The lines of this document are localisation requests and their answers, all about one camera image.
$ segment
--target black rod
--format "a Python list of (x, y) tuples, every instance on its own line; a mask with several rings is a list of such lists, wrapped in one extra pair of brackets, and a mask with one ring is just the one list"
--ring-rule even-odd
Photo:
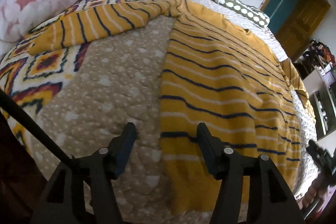
[(34, 120), (0, 89), (0, 107), (25, 127), (51, 153), (71, 170), (78, 170), (78, 166), (63, 150), (34, 122)]

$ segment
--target bedsheet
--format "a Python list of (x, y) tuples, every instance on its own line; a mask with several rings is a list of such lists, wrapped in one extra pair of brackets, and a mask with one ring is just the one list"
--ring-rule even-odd
[[(280, 61), (287, 58), (269, 30), (260, 31), (249, 21), (210, 0), (192, 1), (225, 14), (243, 28), (251, 29), (271, 47)], [(171, 18), (159, 17), (145, 28), (92, 42), (76, 77), (36, 116), (38, 124), (51, 138), (76, 157), (105, 146), (111, 137), (120, 133), (125, 122), (137, 125), (139, 141), (134, 146), (125, 174), (114, 182), (117, 202), (127, 221), (207, 223), (211, 216), (210, 212), (186, 212), (182, 216), (172, 216), (167, 206), (170, 200), (169, 181), (162, 169), (158, 146), (158, 90), (173, 23)], [(4, 77), (0, 78), (0, 83), (4, 83)], [(316, 134), (315, 126), (303, 110), (298, 96), (295, 92), (292, 95), (302, 137), (302, 161), (294, 189), (295, 196), (299, 197), (317, 174), (304, 150), (308, 140), (316, 138)], [(30, 142), (33, 157), (43, 174), (50, 177), (57, 160), (35, 138), (31, 138)], [(244, 210), (246, 212), (246, 205), (242, 206), (241, 219), (244, 218)]]

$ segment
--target geometric patterned blanket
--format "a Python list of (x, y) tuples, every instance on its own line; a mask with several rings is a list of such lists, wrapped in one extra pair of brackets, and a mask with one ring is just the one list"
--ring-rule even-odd
[[(80, 0), (56, 17), (31, 30), (30, 35), (38, 34), (62, 15), (100, 5), (129, 1), (134, 0)], [(0, 63), (0, 88), (35, 120), (43, 106), (75, 77), (90, 44), (30, 56), (28, 49), (33, 37), (34, 35), (23, 39), (4, 56)], [(8, 113), (3, 112), (3, 114), (16, 138), (28, 152), (31, 152), (30, 133)]]

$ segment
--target olive green pillow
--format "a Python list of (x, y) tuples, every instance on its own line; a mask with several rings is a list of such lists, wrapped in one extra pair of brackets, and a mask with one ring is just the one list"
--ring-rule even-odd
[(261, 10), (254, 6), (249, 6), (241, 3), (239, 0), (213, 0), (219, 5), (222, 5), (230, 10), (235, 11), (237, 14), (246, 17), (255, 25), (260, 28), (266, 28), (269, 24), (269, 17)]

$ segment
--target metal screw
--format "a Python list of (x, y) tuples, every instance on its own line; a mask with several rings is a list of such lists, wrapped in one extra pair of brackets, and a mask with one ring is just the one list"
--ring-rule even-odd
[(108, 150), (106, 147), (103, 147), (103, 148), (100, 148), (100, 149), (99, 149), (99, 154), (104, 155), (104, 154), (106, 154), (108, 151), (109, 151), (109, 150)]
[(224, 148), (224, 153), (225, 154), (232, 154), (233, 153), (233, 149), (231, 147), (226, 147), (226, 148)]
[(268, 161), (269, 160), (269, 156), (267, 156), (266, 154), (261, 154), (260, 158), (264, 161)]

